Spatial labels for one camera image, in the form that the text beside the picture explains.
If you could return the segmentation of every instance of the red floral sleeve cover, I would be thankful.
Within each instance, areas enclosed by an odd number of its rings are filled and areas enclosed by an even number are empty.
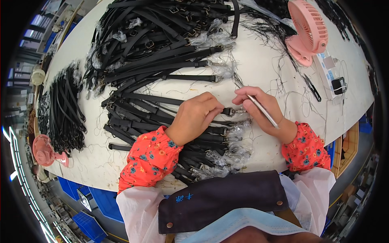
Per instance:
[[[153,187],[176,168],[182,146],[177,146],[165,129],[161,126],[137,138],[120,173],[118,194],[134,186]]]
[[[324,149],[324,140],[317,137],[307,123],[296,122],[297,136],[282,145],[282,155],[290,171],[304,171],[315,166],[330,169],[331,160]],[[120,173],[119,193],[134,187],[152,187],[177,166],[182,146],[177,146],[166,134],[165,126],[142,134],[133,144],[127,165]]]
[[[324,149],[324,140],[307,123],[296,122],[297,136],[290,144],[282,145],[282,155],[290,171],[305,171],[313,167],[330,170],[331,159]]]

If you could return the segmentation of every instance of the black charger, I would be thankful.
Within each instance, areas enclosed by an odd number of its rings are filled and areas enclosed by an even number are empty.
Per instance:
[[[332,87],[334,88],[335,94],[343,94],[344,92],[346,92],[347,87],[346,87],[346,83],[344,82],[344,77],[340,77],[332,80]]]

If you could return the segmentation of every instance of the metal pen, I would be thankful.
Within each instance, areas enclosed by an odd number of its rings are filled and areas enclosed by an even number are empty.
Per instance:
[[[244,85],[239,80],[234,80],[234,83],[239,89],[244,87]],[[275,122],[275,120],[272,118],[269,112],[261,105],[261,103],[258,102],[254,96],[251,95],[247,95],[247,96],[254,103],[254,105],[266,116],[266,118],[270,121],[270,123],[276,129],[279,129],[278,124]]]

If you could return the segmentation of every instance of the person's right hand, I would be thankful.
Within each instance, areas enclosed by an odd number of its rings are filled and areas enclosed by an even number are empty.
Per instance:
[[[264,132],[277,137],[284,144],[289,144],[294,140],[297,135],[297,125],[284,118],[277,99],[274,96],[266,94],[259,87],[251,86],[237,89],[235,90],[235,94],[237,94],[237,96],[232,100],[232,103],[235,105],[243,104],[244,109],[250,113]],[[274,128],[266,116],[254,105],[247,95],[254,96],[261,105],[263,105],[278,124],[279,129]]]
[[[178,109],[173,123],[165,134],[178,146],[200,136],[224,109],[216,97],[209,92],[184,101]]]

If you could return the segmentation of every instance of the power strip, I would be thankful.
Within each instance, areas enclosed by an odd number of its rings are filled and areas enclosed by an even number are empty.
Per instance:
[[[319,53],[313,56],[314,58],[314,63],[316,65],[316,69],[319,73],[319,76],[321,78],[321,81],[323,82],[323,85],[325,87],[326,95],[329,100],[333,100],[337,95],[334,93],[334,88],[332,86],[332,80],[335,79],[331,68],[327,68],[325,63],[327,63],[327,66],[335,66],[335,63],[332,64],[333,62],[330,62],[328,58],[332,57],[326,57],[324,53]]]

